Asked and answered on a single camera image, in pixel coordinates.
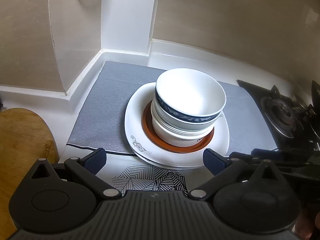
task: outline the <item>gas stove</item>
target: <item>gas stove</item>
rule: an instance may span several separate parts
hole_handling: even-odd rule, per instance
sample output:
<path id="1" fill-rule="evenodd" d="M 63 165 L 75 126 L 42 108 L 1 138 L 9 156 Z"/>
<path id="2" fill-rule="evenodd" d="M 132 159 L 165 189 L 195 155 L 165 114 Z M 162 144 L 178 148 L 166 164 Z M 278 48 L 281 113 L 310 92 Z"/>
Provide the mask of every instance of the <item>gas stove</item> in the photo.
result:
<path id="1" fill-rule="evenodd" d="M 294 100 L 271 90 L 237 80 L 257 104 L 279 150 L 319 150 L 318 123 L 313 106 L 307 106 L 295 95 Z"/>

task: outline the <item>round wooden board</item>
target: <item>round wooden board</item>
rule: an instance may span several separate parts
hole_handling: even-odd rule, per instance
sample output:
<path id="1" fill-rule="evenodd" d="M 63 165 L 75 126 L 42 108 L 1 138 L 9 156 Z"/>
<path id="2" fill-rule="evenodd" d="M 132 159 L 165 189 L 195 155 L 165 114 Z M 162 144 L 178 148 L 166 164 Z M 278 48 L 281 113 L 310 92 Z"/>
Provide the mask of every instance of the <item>round wooden board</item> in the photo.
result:
<path id="1" fill-rule="evenodd" d="M 177 147 L 161 140 L 161 138 L 157 135 L 156 131 L 153 129 L 153 126 L 152 126 L 151 102 L 149 102 L 146 108 L 144 109 L 141 122 L 142 122 L 142 128 L 144 132 L 146 133 L 150 141 L 152 141 L 154 144 L 158 145 L 159 147 L 167 151 L 171 151 L 175 153 L 191 153 L 191 152 L 196 152 L 203 149 L 211 142 L 214 134 L 214 128 L 208 135 L 203 137 L 203 139 L 200 142 L 189 147 Z"/>
<path id="2" fill-rule="evenodd" d="M 0 240 L 16 231 L 8 204 L 15 189 L 38 158 L 58 161 L 53 136 L 36 113 L 24 108 L 0 112 Z"/>

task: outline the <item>black line pattern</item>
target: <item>black line pattern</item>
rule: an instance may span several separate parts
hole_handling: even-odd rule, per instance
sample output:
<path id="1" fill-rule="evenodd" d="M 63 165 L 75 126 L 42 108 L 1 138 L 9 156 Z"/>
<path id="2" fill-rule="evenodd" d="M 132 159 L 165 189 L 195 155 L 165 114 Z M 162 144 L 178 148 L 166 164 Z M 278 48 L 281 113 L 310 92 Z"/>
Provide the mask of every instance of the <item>black line pattern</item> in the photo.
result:
<path id="1" fill-rule="evenodd" d="M 177 170 L 161 169 L 151 164 L 128 166 L 112 183 L 122 194 L 129 189 L 182 190 L 188 193 L 185 178 Z"/>

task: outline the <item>gray cloth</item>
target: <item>gray cloth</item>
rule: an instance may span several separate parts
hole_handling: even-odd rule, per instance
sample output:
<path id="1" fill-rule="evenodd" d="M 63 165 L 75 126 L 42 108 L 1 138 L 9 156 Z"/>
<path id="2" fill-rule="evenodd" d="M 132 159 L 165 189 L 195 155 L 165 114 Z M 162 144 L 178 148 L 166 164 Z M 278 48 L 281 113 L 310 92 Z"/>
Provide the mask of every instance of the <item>gray cloth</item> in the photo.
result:
<path id="1" fill-rule="evenodd" d="M 133 153 L 124 131 L 127 104 L 140 86 L 155 82 L 162 72 L 164 70 L 107 61 L 84 102 L 68 143 Z M 230 132 L 228 154 L 275 148 L 267 124 L 251 96 L 241 87 L 220 84 L 227 95 L 223 112 Z"/>

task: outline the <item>stove burner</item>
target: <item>stove burner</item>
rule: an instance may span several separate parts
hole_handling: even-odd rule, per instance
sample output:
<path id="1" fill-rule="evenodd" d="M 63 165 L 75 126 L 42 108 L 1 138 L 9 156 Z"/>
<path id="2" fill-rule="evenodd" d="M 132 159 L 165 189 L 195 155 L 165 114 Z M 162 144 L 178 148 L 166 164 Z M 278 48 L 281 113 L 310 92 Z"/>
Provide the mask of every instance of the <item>stove burner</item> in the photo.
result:
<path id="1" fill-rule="evenodd" d="M 302 124 L 295 118 L 293 110 L 281 99 L 263 97 L 262 109 L 271 124 L 284 136 L 294 138 L 303 130 Z"/>

